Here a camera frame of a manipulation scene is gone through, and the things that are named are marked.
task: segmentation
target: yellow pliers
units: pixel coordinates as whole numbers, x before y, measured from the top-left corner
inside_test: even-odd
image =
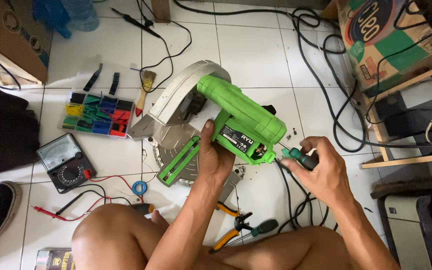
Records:
[[[231,239],[233,239],[236,236],[240,235],[240,231],[243,229],[246,230],[252,230],[252,227],[249,225],[249,223],[244,223],[244,220],[250,217],[253,213],[249,212],[247,214],[240,214],[239,210],[234,211],[224,205],[224,203],[219,202],[217,203],[217,206],[219,209],[224,211],[226,214],[234,217],[234,229],[231,229],[228,231],[219,241],[213,245],[213,248],[209,250],[210,254],[213,254],[217,251],[219,251],[221,248],[223,248]]]

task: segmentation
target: water bottle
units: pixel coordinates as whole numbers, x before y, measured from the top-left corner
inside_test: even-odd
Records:
[[[99,18],[92,0],[61,0],[75,28],[90,32],[99,27]]]

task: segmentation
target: miter saw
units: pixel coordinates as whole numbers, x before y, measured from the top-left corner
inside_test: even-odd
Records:
[[[163,184],[191,187],[198,173],[200,131],[208,119],[215,125],[213,141],[249,165],[259,165],[273,161],[273,146],[286,134],[285,123],[274,113],[274,108],[262,107],[232,85],[220,65],[201,60],[168,85],[128,135],[153,144],[160,167],[156,177]],[[245,167],[233,168],[220,201],[226,200],[244,172]]]

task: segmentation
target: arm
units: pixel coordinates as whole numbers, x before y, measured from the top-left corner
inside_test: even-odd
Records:
[[[231,173],[235,156],[211,143],[214,123],[208,120],[201,131],[199,174],[181,212],[159,241],[146,266],[151,269],[190,269],[203,244],[224,181]]]
[[[316,148],[319,164],[313,171],[292,159],[281,161],[334,213],[351,258],[363,269],[399,269],[385,244],[351,193],[344,159],[326,137],[308,137],[301,152]]]

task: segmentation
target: white tile floor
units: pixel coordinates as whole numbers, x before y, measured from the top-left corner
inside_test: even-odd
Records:
[[[261,105],[272,104],[276,108],[276,116],[286,123],[288,134],[292,135],[290,140],[283,139],[288,146],[298,146],[299,142],[307,136],[327,136],[333,143],[335,142],[332,133],[333,121],[324,95],[302,61],[296,33],[291,30],[289,18],[274,13],[215,17],[186,11],[174,5],[172,1],[170,3],[173,20],[182,22],[182,25],[192,34],[191,46],[181,56],[173,59],[174,73],[171,78],[198,60],[212,60],[228,70],[233,83],[242,88],[244,94]],[[197,9],[221,12],[265,8],[185,1],[183,3]],[[160,40],[119,18],[109,10],[109,7],[120,9],[136,19],[141,18],[133,1],[108,0],[96,4],[97,12],[101,16],[98,29],[89,33],[74,32],[69,40],[54,34],[49,82],[45,88],[12,92],[30,101],[30,108],[41,117],[41,144],[46,144],[64,134],[57,128],[57,123],[68,92],[73,88],[81,89],[83,87],[81,83],[85,83],[84,79],[81,79],[84,76],[78,76],[78,72],[91,74],[98,68],[99,62],[103,62],[105,64],[103,71],[91,92],[108,91],[112,82],[112,73],[119,71],[121,77],[117,95],[136,100],[140,95],[138,73],[129,68],[154,65],[166,56],[165,47]],[[320,45],[332,31],[325,24],[316,31],[307,27],[302,29],[305,30],[303,34],[307,38],[312,42],[317,41]],[[165,38],[172,54],[179,52],[189,41],[187,32],[174,24],[156,24],[154,30]],[[334,40],[329,40],[328,45],[334,49],[340,46]],[[335,88],[336,82],[321,52],[305,43],[302,46],[308,61],[327,87],[336,111],[343,103],[344,96],[338,88]],[[348,73],[347,61],[337,55],[331,55],[330,61],[345,86],[351,86],[352,78]],[[165,61],[159,67],[153,68],[158,74],[156,83],[170,74],[170,67],[169,62]],[[147,96],[144,114],[149,111],[151,103],[158,99],[163,88],[170,81],[171,79]],[[361,128],[351,109],[345,109],[340,122],[352,134],[360,136]],[[338,135],[346,147],[352,149],[357,147],[358,144],[344,134],[339,132]],[[130,185],[135,181],[150,181],[148,191],[144,195],[145,201],[153,203],[156,208],[162,208],[162,213],[168,221],[174,220],[190,189],[178,185],[167,188],[155,180],[155,172],[159,169],[149,143],[134,142],[131,139],[111,140],[85,134],[77,134],[76,139],[96,167],[98,177],[125,175]],[[371,185],[380,181],[379,171],[359,168],[360,163],[373,159],[372,149],[367,146],[357,154],[344,152],[337,146],[336,149],[344,155],[355,198],[363,207],[373,211],[371,213],[366,210],[366,215],[378,234],[386,240],[375,200],[372,200],[369,195]],[[276,145],[275,150],[280,156],[281,147]],[[70,246],[71,235],[78,222],[53,219],[28,208],[28,205],[44,207],[46,210],[55,212],[84,188],[67,194],[58,194],[39,162],[0,173],[0,181],[3,180],[20,183],[23,198],[16,218],[0,237],[0,269],[32,270],[39,249]],[[110,179],[101,182],[101,185],[112,197],[124,196],[131,202],[136,200],[134,196],[129,196],[130,191],[119,179]],[[294,210],[304,196],[290,178],[288,185]],[[95,194],[86,194],[63,215],[69,218],[79,216],[97,198]],[[289,218],[288,195],[275,163],[262,164],[259,167],[247,166],[244,180],[237,186],[237,195],[233,192],[226,203],[234,207],[239,205],[243,212],[253,212],[253,216],[248,219],[251,225],[257,225],[270,218],[276,218],[282,224]],[[318,200],[313,201],[313,206],[316,209],[313,213],[314,223],[318,224],[322,220],[326,206]],[[298,220],[301,225],[309,225],[308,208]],[[232,222],[233,218],[229,215],[215,211],[204,243],[207,245],[214,243],[231,229]],[[325,225],[333,228],[334,223],[334,217],[330,213]]]

